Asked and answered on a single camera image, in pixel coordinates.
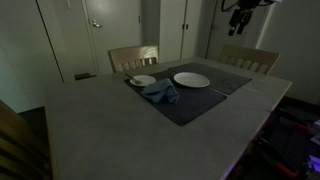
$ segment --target door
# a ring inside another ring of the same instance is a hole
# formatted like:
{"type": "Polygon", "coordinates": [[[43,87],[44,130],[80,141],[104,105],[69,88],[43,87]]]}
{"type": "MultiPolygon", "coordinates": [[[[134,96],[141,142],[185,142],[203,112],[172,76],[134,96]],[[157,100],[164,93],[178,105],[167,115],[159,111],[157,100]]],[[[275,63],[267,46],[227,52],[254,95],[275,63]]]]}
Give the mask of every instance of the door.
{"type": "Polygon", "coordinates": [[[112,73],[108,50],[141,44],[140,0],[86,0],[99,74],[112,73]]]}
{"type": "Polygon", "coordinates": [[[17,112],[44,106],[62,77],[36,1],[2,0],[0,24],[0,99],[17,112]]]}
{"type": "Polygon", "coordinates": [[[161,62],[180,59],[186,0],[161,0],[160,47],[161,62]]]}
{"type": "MultiPolygon", "coordinates": [[[[237,2],[237,0],[226,0],[225,7],[229,7],[235,2],[237,2]]],[[[214,20],[211,26],[210,41],[206,55],[206,58],[213,60],[218,60],[225,44],[254,48],[267,13],[266,7],[257,7],[242,34],[238,35],[235,32],[233,36],[228,36],[230,29],[229,21],[233,11],[222,12],[220,9],[221,3],[222,0],[218,0],[217,6],[215,7],[214,20]]]]}
{"type": "Polygon", "coordinates": [[[196,54],[201,8],[202,0],[187,0],[181,58],[196,54]]]}

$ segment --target table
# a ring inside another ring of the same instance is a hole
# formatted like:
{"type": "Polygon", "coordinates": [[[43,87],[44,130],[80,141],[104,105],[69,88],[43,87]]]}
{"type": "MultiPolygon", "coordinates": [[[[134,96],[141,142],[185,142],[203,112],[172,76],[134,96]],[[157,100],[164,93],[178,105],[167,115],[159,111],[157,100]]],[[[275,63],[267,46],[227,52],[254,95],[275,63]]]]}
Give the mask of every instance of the table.
{"type": "Polygon", "coordinates": [[[47,90],[55,179],[224,179],[291,82],[201,58],[131,71],[152,74],[198,62],[252,78],[184,127],[129,88],[124,73],[47,90]]]}

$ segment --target white plate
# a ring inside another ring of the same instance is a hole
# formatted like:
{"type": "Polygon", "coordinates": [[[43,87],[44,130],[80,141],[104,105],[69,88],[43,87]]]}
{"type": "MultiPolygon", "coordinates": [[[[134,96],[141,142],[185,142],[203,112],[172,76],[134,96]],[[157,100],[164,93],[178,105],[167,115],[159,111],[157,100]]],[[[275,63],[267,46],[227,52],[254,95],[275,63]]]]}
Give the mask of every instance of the white plate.
{"type": "Polygon", "coordinates": [[[141,86],[145,87],[150,84],[155,83],[157,80],[152,77],[152,76],[147,76],[147,75],[138,75],[138,76],[133,76],[136,80],[141,81],[141,84],[136,84],[134,80],[130,79],[130,83],[135,85],[135,86],[141,86]]]}
{"type": "Polygon", "coordinates": [[[206,87],[210,84],[210,80],[201,74],[191,73],[191,72],[182,72],[176,74],[173,79],[184,86],[201,88],[206,87]]]}

